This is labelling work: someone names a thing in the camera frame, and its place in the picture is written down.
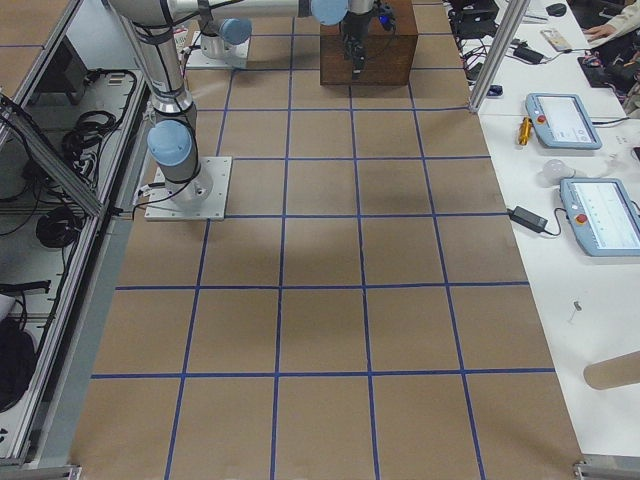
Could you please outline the person hand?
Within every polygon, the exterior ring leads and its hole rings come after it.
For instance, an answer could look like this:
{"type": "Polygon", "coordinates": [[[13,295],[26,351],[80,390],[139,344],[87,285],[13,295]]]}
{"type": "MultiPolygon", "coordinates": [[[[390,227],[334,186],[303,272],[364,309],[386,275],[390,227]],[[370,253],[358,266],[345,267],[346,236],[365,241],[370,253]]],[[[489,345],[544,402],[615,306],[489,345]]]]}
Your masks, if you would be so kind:
{"type": "Polygon", "coordinates": [[[607,39],[611,36],[614,36],[616,33],[616,29],[612,25],[603,24],[586,29],[583,31],[583,33],[589,42],[593,42],[599,39],[607,39]]]}

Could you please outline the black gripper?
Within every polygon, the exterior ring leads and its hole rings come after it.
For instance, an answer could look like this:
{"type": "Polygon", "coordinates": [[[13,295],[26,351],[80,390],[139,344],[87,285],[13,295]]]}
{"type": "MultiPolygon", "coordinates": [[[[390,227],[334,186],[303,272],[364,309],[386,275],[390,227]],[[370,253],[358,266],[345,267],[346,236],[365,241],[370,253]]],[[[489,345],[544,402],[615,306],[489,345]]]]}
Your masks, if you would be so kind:
{"type": "Polygon", "coordinates": [[[364,13],[348,11],[340,23],[344,57],[354,63],[364,63],[366,60],[364,42],[372,15],[372,10],[364,13]]]}

